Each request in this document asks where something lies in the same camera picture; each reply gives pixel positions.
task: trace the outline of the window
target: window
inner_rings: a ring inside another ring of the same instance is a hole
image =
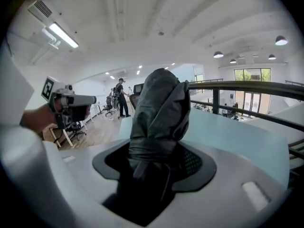
[[[195,81],[204,81],[204,75],[203,74],[195,75]]]
[[[235,81],[265,81],[271,82],[270,68],[246,68],[234,70]]]
[[[246,68],[234,70],[235,81],[265,81],[271,82],[270,68]],[[252,92],[236,91],[235,104],[238,108],[268,114],[270,95]]]

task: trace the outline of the metal railing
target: metal railing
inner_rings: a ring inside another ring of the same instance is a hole
[[[207,79],[207,80],[201,80],[201,81],[192,81],[191,84],[218,82],[218,81],[223,81],[223,78]],[[195,95],[195,94],[198,94],[198,93],[203,93],[204,91],[205,91],[205,89],[190,90],[190,95]]]
[[[304,87],[304,84],[298,83],[298,82],[294,82],[294,81],[285,80],[285,83],[288,84],[288,85],[296,85],[296,86],[302,86],[302,87]]]
[[[278,117],[257,113],[253,111],[248,111],[236,107],[230,107],[226,105],[219,104],[219,91],[220,90],[235,90],[235,91],[247,91],[253,93],[262,93],[269,95],[283,96],[287,98],[292,98],[296,100],[304,100],[304,87],[291,84],[281,84],[273,82],[261,82],[261,81],[223,81],[223,82],[203,82],[203,83],[193,83],[189,84],[189,90],[200,90],[209,89],[213,90],[213,103],[200,102],[191,100],[192,103],[212,106],[212,112],[214,114],[219,114],[219,109],[226,109],[234,112],[239,112],[243,114],[252,115],[267,121],[271,121],[277,124],[281,124],[287,127],[297,129],[304,132],[304,126],[301,124],[293,123],[288,120],[284,120]],[[289,153],[296,157],[304,159],[304,154],[298,150],[288,147]]]

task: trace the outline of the person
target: person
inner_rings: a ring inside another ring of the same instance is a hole
[[[58,112],[62,111],[62,104],[59,99],[55,101],[55,108]],[[85,119],[90,114],[91,106],[88,105],[85,113]],[[26,110],[21,118],[20,125],[36,133],[40,133],[50,124],[57,124],[55,114],[51,112],[48,104],[44,104],[35,110]]]
[[[131,89],[131,87],[129,86],[129,91],[128,91],[128,94],[129,95],[133,95],[133,91],[132,91],[132,89]]]
[[[227,117],[227,113],[228,113],[228,111],[226,109],[222,110],[222,114],[224,117]]]
[[[110,96],[110,97],[113,96],[113,88],[111,89],[111,92],[110,92],[109,96]]]
[[[130,96],[129,94],[124,92],[124,87],[123,87],[123,82],[124,80],[120,78],[118,80],[118,84],[116,85],[116,89],[118,92],[118,102],[119,102],[119,108],[120,108],[120,117],[129,117],[129,109],[127,105],[127,101],[125,100],[125,95]]]

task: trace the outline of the black pants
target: black pants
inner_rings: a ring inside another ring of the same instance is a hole
[[[122,116],[124,112],[125,112],[125,115],[128,116],[129,115],[129,109],[128,109],[128,105],[127,105],[127,102],[125,100],[125,97],[123,96],[122,98],[119,98],[118,100],[119,100],[120,116]]]

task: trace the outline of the man in black shirt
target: man in black shirt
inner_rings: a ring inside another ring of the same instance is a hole
[[[128,105],[127,105],[127,102],[125,100],[125,97],[124,95],[127,95],[129,96],[127,93],[124,92],[124,88],[123,88],[123,82],[124,80],[122,78],[119,79],[118,81],[118,84],[117,84],[117,91],[118,91],[118,94],[119,94],[119,97],[118,97],[118,101],[119,101],[119,108],[120,108],[120,116],[123,117],[128,117],[130,116],[129,115],[129,109],[128,109]]]

